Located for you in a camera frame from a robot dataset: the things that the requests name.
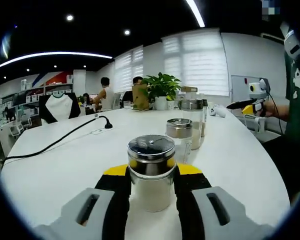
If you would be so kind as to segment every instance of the ceiling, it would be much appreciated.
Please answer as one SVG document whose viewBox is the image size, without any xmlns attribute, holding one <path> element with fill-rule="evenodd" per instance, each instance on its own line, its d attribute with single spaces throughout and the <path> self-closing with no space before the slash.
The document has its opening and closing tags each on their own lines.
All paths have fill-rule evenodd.
<svg viewBox="0 0 300 240">
<path fill-rule="evenodd" d="M 283 38 L 280 16 L 264 21 L 260 0 L 195 2 L 208 28 Z M 72 14 L 74 20 L 66 21 L 67 14 Z M 198 28 L 186 0 L 22 0 L 10 3 L 9 7 L 3 2 L 0 7 L 0 45 L 3 37 L 10 35 L 8 60 L 53 51 L 116 57 L 131 48 L 157 43 L 164 36 Z M 130 36 L 124 35 L 126 29 Z M 5 61 L 0 54 L 0 64 Z M 29 58 L 1 67 L 0 84 L 31 74 L 84 69 L 84 65 L 88 71 L 97 71 L 111 61 L 68 55 Z"/>
</svg>

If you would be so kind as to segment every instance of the white table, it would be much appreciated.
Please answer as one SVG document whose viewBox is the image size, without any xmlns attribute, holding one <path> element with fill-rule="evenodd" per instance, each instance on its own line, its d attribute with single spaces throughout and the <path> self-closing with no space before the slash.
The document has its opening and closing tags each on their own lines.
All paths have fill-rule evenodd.
<svg viewBox="0 0 300 240">
<path fill-rule="evenodd" d="M 131 139 L 164 135 L 166 121 L 181 114 L 179 110 L 104 112 L 100 115 L 109 118 L 112 129 L 102 129 L 106 121 L 100 118 L 43 154 L 7 160 L 1 180 L 31 227 L 48 225 L 60 216 L 65 203 L 85 188 L 94 188 L 106 169 L 128 162 L 127 144 Z M 37 152 L 93 117 L 26 130 L 10 156 Z M 290 203 L 284 182 L 262 145 L 228 111 L 225 118 L 208 116 L 205 134 L 200 149 L 191 152 L 190 163 L 202 170 L 212 186 L 222 187 L 243 203 L 247 216 L 257 224 L 275 226 Z M 149 213 L 138 207 L 132 195 L 126 239 L 182 239 L 175 203 L 176 198 L 166 210 Z"/>
</svg>

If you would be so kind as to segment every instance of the man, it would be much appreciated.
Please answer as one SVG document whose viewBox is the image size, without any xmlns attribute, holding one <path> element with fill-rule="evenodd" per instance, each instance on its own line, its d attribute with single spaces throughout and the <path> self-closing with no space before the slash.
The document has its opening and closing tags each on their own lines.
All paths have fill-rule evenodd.
<svg viewBox="0 0 300 240">
<path fill-rule="evenodd" d="M 134 77 L 133 80 L 132 80 L 133 86 L 141 84 L 142 80 L 143 80 L 142 76 Z M 122 98 L 122 107 L 124 105 L 123 104 L 124 101 L 130 101 L 131 103 L 134 102 L 134 97 L 133 97 L 132 91 L 126 91 L 124 93 L 123 98 Z"/>
<path fill-rule="evenodd" d="M 112 110 L 115 99 L 115 93 L 109 87 L 110 79 L 108 77 L 103 77 L 101 78 L 100 82 L 103 89 L 93 100 L 93 102 L 95 103 L 95 111 L 99 111 L 100 109 L 103 111 Z"/>
<path fill-rule="evenodd" d="M 278 168 L 290 200 L 300 191 L 300 49 L 295 51 L 297 38 L 293 34 L 290 31 L 284 41 L 289 106 L 276 106 L 272 101 L 263 106 L 266 117 L 287 122 L 285 134 L 263 146 Z"/>
</svg>

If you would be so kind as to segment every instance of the green shirt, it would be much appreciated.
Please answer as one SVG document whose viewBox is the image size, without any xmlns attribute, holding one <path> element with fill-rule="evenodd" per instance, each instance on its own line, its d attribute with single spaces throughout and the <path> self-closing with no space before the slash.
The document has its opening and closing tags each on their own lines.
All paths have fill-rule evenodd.
<svg viewBox="0 0 300 240">
<path fill-rule="evenodd" d="M 300 59 L 292 60 L 285 54 L 286 98 L 290 101 L 286 137 L 300 143 Z"/>
</svg>

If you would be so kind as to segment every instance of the window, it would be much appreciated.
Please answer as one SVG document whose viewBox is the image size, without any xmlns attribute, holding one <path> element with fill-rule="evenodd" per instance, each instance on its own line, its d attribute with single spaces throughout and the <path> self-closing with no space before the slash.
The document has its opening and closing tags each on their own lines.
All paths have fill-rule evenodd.
<svg viewBox="0 0 300 240">
<path fill-rule="evenodd" d="M 163 39 L 164 72 L 199 93 L 229 96 L 226 54 L 220 33 L 204 29 Z"/>
<path fill-rule="evenodd" d="M 144 75 L 144 48 L 143 46 L 132 49 L 114 61 L 114 84 L 115 93 L 132 90 L 133 78 Z"/>
</svg>

